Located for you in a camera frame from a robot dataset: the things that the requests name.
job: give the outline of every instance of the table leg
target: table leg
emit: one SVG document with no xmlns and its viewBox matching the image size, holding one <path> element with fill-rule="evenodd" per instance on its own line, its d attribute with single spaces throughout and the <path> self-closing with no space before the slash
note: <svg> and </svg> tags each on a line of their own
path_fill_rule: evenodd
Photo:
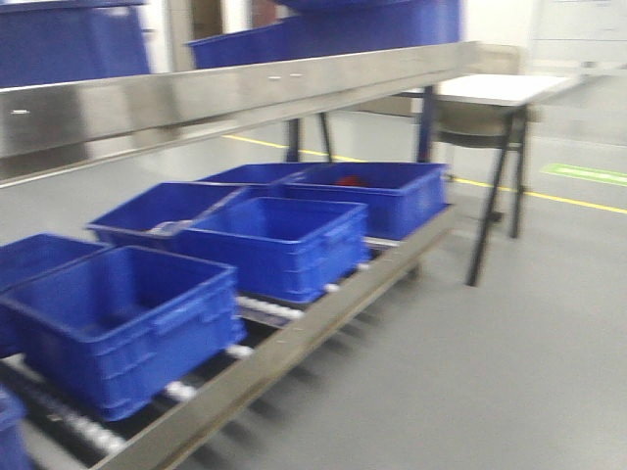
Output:
<svg viewBox="0 0 627 470">
<path fill-rule="evenodd" d="M 435 114 L 435 92 L 433 86 L 426 86 L 422 97 L 422 113 L 416 119 L 418 143 L 415 160 L 419 163 L 431 162 L 431 133 Z"/>
<path fill-rule="evenodd" d="M 524 197 L 524 171 L 525 171 L 525 151 L 527 144 L 527 126 L 528 126 L 528 114 L 527 107 L 523 107 L 520 110 L 519 118 L 521 119 L 522 128 L 520 130 L 520 146 L 518 147 L 518 161 L 516 162 L 516 175 L 515 175 L 515 197 L 513 201 L 513 211 L 511 220 L 511 230 L 509 236 L 511 238 L 518 238 L 520 234 L 520 212 L 522 206 L 522 198 Z"/>
<path fill-rule="evenodd" d="M 466 285 L 476 286 L 479 273 L 481 270 L 481 262 L 486 250 L 486 244 L 488 235 L 490 234 L 490 228 L 493 223 L 492 213 L 497 202 L 497 194 L 499 193 L 499 185 L 501 184 L 501 177 L 503 176 L 503 168 L 506 162 L 507 147 L 511 138 L 511 130 L 513 125 L 513 115 L 510 114 L 506 120 L 506 133 L 503 136 L 501 142 L 501 149 L 499 151 L 499 159 L 497 160 L 494 170 L 494 176 L 492 179 L 492 188 L 490 189 L 490 196 L 486 203 L 483 212 L 483 218 L 481 219 L 481 227 L 479 229 L 479 237 L 475 243 L 474 252 L 472 254 L 472 264 L 468 271 L 468 277 L 466 278 Z"/>
<path fill-rule="evenodd" d="M 326 159 L 331 164 L 333 163 L 333 147 L 331 145 L 331 132 L 329 131 L 328 115 L 327 113 L 320 113 L 318 117 L 320 119 L 320 130 L 322 131 L 322 139 L 324 140 Z"/>
<path fill-rule="evenodd" d="M 299 162 L 301 160 L 301 120 L 290 119 L 287 121 L 288 147 L 285 154 L 285 162 Z"/>
</svg>

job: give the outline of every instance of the table top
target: table top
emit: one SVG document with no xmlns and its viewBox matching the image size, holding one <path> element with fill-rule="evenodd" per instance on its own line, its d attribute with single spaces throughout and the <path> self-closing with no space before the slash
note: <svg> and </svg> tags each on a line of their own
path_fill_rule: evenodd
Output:
<svg viewBox="0 0 627 470">
<path fill-rule="evenodd" d="M 544 75 L 476 74 L 443 81 L 438 99 L 496 105 L 523 106 L 556 93 L 573 83 L 573 78 Z"/>
</svg>

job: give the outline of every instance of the metal shelf rail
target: metal shelf rail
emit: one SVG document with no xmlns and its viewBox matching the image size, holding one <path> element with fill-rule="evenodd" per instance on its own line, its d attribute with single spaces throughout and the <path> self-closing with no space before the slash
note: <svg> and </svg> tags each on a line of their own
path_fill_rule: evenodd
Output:
<svg viewBox="0 0 627 470">
<path fill-rule="evenodd" d="M 429 86 L 477 59 L 461 42 L 0 89 L 0 188 Z M 111 154 L 86 145 L 123 136 Z"/>
<path fill-rule="evenodd" d="M 86 158 L 5 180 L 0 191 L 86 165 L 150 155 L 155 149 L 432 85 L 459 75 L 475 58 L 475 44 L 457 43 L 0 90 L 0 161 L 33 154 L 52 158 L 71 146 L 146 130 L 163 134 L 148 145 L 136 139 L 132 149 L 96 161 Z M 202 124 L 200 132 L 196 124 Z M 189 125 L 195 133 L 187 132 Z M 34 464 L 45 470 L 175 468 L 415 270 L 418 258 L 451 229 L 453 220 L 454 210 L 448 208 L 402 242 L 369 240 L 376 254 L 372 261 L 302 310 L 240 299 L 250 333 L 241 348 L 214 357 L 170 384 L 149 406 L 121 422 L 99 422 L 33 374 L 20 357 L 0 361 L 0 380 L 16 389 L 28 407 L 25 428 Z"/>
</svg>

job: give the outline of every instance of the epoxy floor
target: epoxy floor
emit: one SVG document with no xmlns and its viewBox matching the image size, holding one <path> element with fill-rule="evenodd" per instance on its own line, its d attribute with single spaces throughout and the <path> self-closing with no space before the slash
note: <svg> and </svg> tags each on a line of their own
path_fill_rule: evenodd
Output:
<svg viewBox="0 0 627 470">
<path fill-rule="evenodd" d="M 627 468 L 627 189 L 542 172 L 627 172 L 627 131 L 585 121 L 625 100 L 603 79 L 541 108 L 522 238 L 495 228 L 481 284 L 463 285 L 494 160 L 455 149 L 454 232 L 180 470 L 624 470 Z M 339 112 L 336 153 L 408 161 L 410 119 Z M 304 147 L 319 151 L 315 121 Z M 272 125 L 186 149 L 2 189 L 0 243 L 82 224 L 165 179 L 282 158 Z M 442 160 L 444 149 L 436 146 Z M 306 159 L 321 160 L 306 154 Z M 510 194 L 502 193 L 508 209 Z M 594 203 L 586 207 L 580 203 Z"/>
</svg>

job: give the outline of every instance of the stainless steel shelf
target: stainless steel shelf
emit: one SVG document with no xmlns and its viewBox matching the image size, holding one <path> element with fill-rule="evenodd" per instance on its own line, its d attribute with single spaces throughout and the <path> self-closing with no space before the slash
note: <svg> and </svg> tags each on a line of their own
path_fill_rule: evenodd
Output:
<svg viewBox="0 0 627 470">
<path fill-rule="evenodd" d="M 28 180 L 24 162 L 37 174 L 99 165 L 431 85 L 459 76 L 477 51 L 452 43 L 0 89 L 0 169 L 19 169 L 0 187 Z M 121 136 L 131 137 L 121 152 L 84 147 Z"/>
<path fill-rule="evenodd" d="M 65 453 L 74 452 L 77 460 L 82 462 L 77 463 L 75 468 L 175 468 L 239 410 L 258 398 L 339 328 L 414 269 L 419 257 L 447 234 L 454 219 L 453 208 L 442 211 L 397 246 L 380 252 L 367 269 L 357 270 L 343 279 L 339 283 L 339 291 L 327 294 L 309 305 L 302 318 L 288 322 L 281 328 L 249 322 L 253 354 L 239 360 L 226 355 L 216 357 L 190 376 L 182 378 L 182 382 L 197 387 L 197 393 L 192 399 L 176 404 L 158 397 L 138 416 L 129 420 L 99 423 L 101 427 L 96 426 L 98 429 L 104 427 L 127 439 L 122 450 L 108 456 L 99 452 L 96 446 L 90 446 L 89 439 L 85 438 L 87 435 L 70 433 L 69 423 L 64 423 L 56 413 L 42 407 L 40 402 L 35 402 L 32 397 L 39 393 L 30 390 L 29 394 L 23 395 L 23 399 L 30 410 L 29 419 L 37 427 L 28 426 L 28 441 L 34 446 L 45 447 L 30 449 L 34 460 L 45 470 L 61 470 L 53 465 L 48 466 L 47 459 L 37 458 L 37 455 L 45 455 L 51 446 L 62 446 Z M 53 397 L 48 401 L 63 401 L 48 385 L 37 385 L 24 378 L 23 374 L 15 361 L 12 366 L 0 366 L 0 378 L 8 379 L 7 382 L 13 383 L 18 392 L 25 390 L 26 383 L 26 387 Z"/>
</svg>

